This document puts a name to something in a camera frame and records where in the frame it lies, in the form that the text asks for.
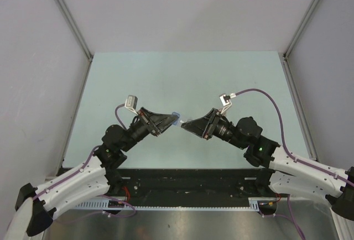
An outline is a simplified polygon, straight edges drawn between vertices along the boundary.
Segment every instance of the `gray wall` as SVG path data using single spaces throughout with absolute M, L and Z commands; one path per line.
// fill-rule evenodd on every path
M 66 0 L 95 52 L 283 52 L 311 0 Z
M 289 58 L 323 163 L 354 166 L 354 0 L 323 0 Z
M 59 163 L 88 61 L 54 0 L 0 0 L 0 239 Z

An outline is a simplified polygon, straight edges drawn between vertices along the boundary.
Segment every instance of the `black mount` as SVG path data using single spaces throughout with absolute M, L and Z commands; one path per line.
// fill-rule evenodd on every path
M 348 180 L 354 182 L 354 167 L 351 167 L 346 171 Z M 354 187 L 346 184 L 345 187 L 341 187 L 343 192 L 338 198 L 331 195 L 326 195 L 326 199 L 332 204 L 332 210 L 339 216 L 345 219 L 354 221 Z
M 234 126 L 215 108 L 204 117 L 183 123 L 181 127 L 207 140 L 214 135 L 240 149 L 247 148 L 243 156 L 255 167 L 268 168 L 270 161 L 274 160 L 272 154 L 280 147 L 277 142 L 261 135 L 263 129 L 253 117 L 241 118 Z

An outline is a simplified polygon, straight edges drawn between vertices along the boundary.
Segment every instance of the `purple cable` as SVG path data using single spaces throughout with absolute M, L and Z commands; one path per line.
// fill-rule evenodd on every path
M 279 110 L 277 104 L 275 103 L 275 101 L 273 100 L 273 98 L 271 98 L 271 96 L 270 96 L 269 94 L 267 94 L 266 92 L 264 92 L 264 91 L 262 91 L 262 90 L 260 90 L 260 89 L 256 89 L 256 88 L 251 88 L 251 89 L 243 90 L 243 91 L 241 91 L 241 92 L 236 93 L 236 96 L 241 95 L 241 94 L 243 94 L 243 93 L 245 93 L 245 92 L 251 92 L 251 91 L 260 92 L 260 93 L 264 94 L 265 96 L 267 96 L 267 97 L 269 98 L 269 100 L 270 100 L 270 101 L 272 102 L 272 104 L 274 105 L 275 109 L 277 110 L 278 117 L 279 117 L 280 132 L 281 132 L 281 134 L 282 134 L 282 142 L 283 142 L 284 150 L 285 150 L 285 152 L 287 153 L 287 155 L 288 155 L 290 158 L 292 158 L 293 160 L 295 160 L 295 156 L 288 150 L 288 147 L 287 147 L 287 145 L 285 144 L 285 134 L 284 134 L 284 125 L 283 125 L 282 115 L 280 114 L 280 110 Z M 297 162 L 299 162 L 299 163 L 301 163 L 301 164 L 304 164 L 304 165 L 306 165 L 306 166 L 309 166 L 309 167 L 311 167 L 311 168 L 314 168 L 314 169 L 316 169 L 316 170 L 318 170 L 318 171 L 321 171 L 321 172 L 323 172 L 323 173 L 329 174 L 329 175 L 331 175 L 331 176 L 333 176 L 333 177 L 336 176 L 335 173 L 333 173 L 333 172 L 331 172 L 331 171 L 328 171 L 328 170 L 326 170 L 326 169 L 323 169 L 323 168 L 321 168 L 321 167 L 319 167 L 319 166 L 317 166 L 317 165 L 310 164 L 310 163 L 308 163 L 307 161 L 303 161 L 303 160 L 301 160 L 301 159 L 298 159 Z M 353 182 L 350 182 L 349 180 L 343 178 L 342 176 L 337 176 L 337 178 L 338 178 L 339 180 L 341 180 L 341 181 L 343 181 L 343 182 L 345 182 L 345 183 L 351 185 L 352 187 L 354 187 L 354 183 L 353 183 Z
M 260 210 L 259 210 L 259 213 L 260 213 L 260 214 L 262 215 L 262 217 L 264 217 L 264 218 L 274 218 L 274 217 L 282 217 L 282 218 L 285 218 L 285 219 L 287 219 L 288 221 L 292 222 L 292 223 L 295 225 L 295 227 L 296 227 L 296 224 L 295 224 L 294 220 L 292 220 L 291 218 L 289 218 L 289 217 L 286 216 L 286 215 L 282 215 L 282 214 L 264 215 Z M 302 240 L 306 240 L 305 234 L 304 234 L 303 230 L 301 230 L 300 227 L 296 227 L 296 230 L 298 230 L 298 233 L 299 233 L 301 239 L 302 239 Z
M 125 201 L 122 201 L 122 200 L 119 200 L 119 199 L 115 199 L 114 197 L 109 197 L 109 196 L 106 196 L 106 195 L 101 195 L 101 197 L 106 197 L 110 200 L 114 200 L 114 201 L 118 201 L 120 203 L 123 203 L 124 205 L 130 207 L 133 211 L 133 213 L 131 214 L 128 214 L 128 215 L 118 215 L 118 214 L 112 214 L 112 213 L 109 213 L 109 212 L 105 212 L 105 211 L 94 211 L 94 212 L 90 212 L 80 218 L 77 218 L 77 219 L 74 219 L 74 220 L 71 220 L 69 222 L 61 222 L 61 221 L 58 221 L 58 220 L 55 220 L 57 223 L 61 224 L 61 225 L 70 225 L 72 223 L 75 223 L 75 222 L 79 222 L 87 217 L 90 217 L 92 215 L 96 215 L 96 214 L 105 214 L 105 215 L 110 215 L 110 216 L 113 216 L 113 217 L 116 217 L 116 218 L 128 218 L 128 217 L 132 217 L 133 215 L 135 215 L 137 213 L 137 210 L 134 208 L 134 206 L 132 206 L 131 204 L 125 202 Z
M 293 214 L 293 209 L 291 208 L 291 205 L 290 205 L 290 195 L 288 195 L 288 199 L 287 199 L 287 202 L 288 202 L 288 207 L 289 207 L 289 212 L 290 212 L 290 216 L 291 218 L 293 219 L 293 223 L 295 225 L 295 228 L 296 230 L 298 231 L 299 235 L 301 236 L 301 233 L 302 233 L 302 230 L 300 229 L 300 226 L 298 225 L 298 223 L 296 222 L 295 220 L 295 216 Z
M 127 130 L 127 128 L 126 128 L 126 126 L 124 125 L 123 121 L 121 121 L 121 119 L 120 119 L 119 116 L 118 116 L 118 109 L 120 109 L 120 108 L 123 107 L 123 106 L 124 106 L 124 103 L 121 104 L 121 105 L 119 105 L 119 106 L 117 106 L 117 107 L 116 107 L 116 110 L 114 111 L 114 114 L 116 115 L 116 119 L 117 119 L 118 122 L 121 124 L 122 128 L 124 128 L 125 130 Z
M 45 194 L 45 192 L 46 192 L 47 189 L 51 190 L 51 189 L 55 188 L 56 186 L 59 186 L 60 184 L 64 183 L 65 181 L 69 180 L 69 179 L 72 178 L 73 176 L 77 175 L 78 173 L 80 173 L 80 169 L 84 169 L 84 168 L 88 165 L 89 161 L 91 160 L 91 157 L 93 156 L 93 153 L 94 153 L 95 150 L 96 150 L 97 148 L 99 148 L 99 147 L 100 147 L 100 146 L 95 146 L 95 147 L 92 149 L 90 155 L 88 156 L 87 160 L 84 162 L 84 164 L 82 165 L 81 168 L 77 169 L 77 170 L 76 170 L 75 172 L 73 172 L 72 174 L 70 174 L 70 175 L 68 175 L 67 177 L 61 179 L 61 180 L 58 181 L 57 183 L 52 184 L 51 186 L 47 187 L 46 189 L 44 189 L 43 191 L 41 191 L 40 193 L 38 193 L 37 195 L 35 195 L 35 196 L 33 197 L 33 201 L 36 200 L 37 198 L 41 197 L 41 195 Z

